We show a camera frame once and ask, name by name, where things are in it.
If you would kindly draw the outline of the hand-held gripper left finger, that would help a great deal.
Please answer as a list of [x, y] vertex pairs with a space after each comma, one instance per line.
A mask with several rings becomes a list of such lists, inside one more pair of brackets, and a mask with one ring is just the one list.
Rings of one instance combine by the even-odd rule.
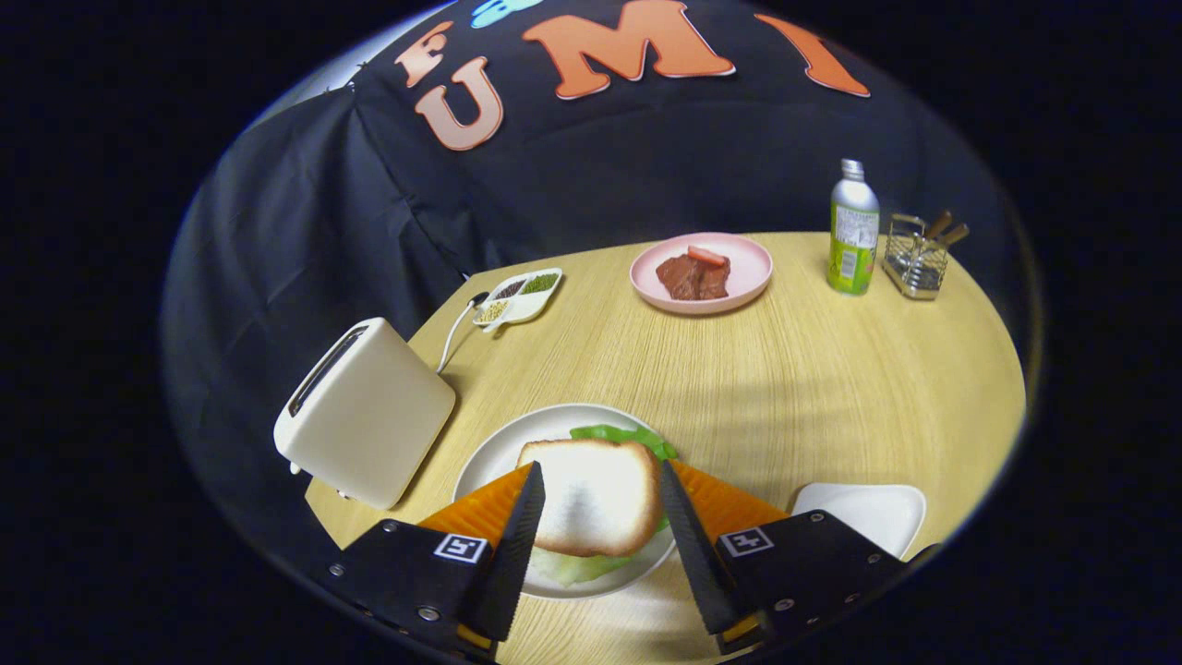
[[530, 463], [409, 524], [384, 519], [327, 559], [327, 592], [440, 659], [492, 661], [506, 641], [546, 493]]

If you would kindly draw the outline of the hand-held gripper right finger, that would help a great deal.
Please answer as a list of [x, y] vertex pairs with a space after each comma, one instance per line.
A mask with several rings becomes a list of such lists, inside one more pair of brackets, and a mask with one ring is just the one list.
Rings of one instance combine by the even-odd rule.
[[790, 516], [680, 459], [662, 463], [661, 498], [722, 654], [801, 641], [911, 572], [832, 513]]

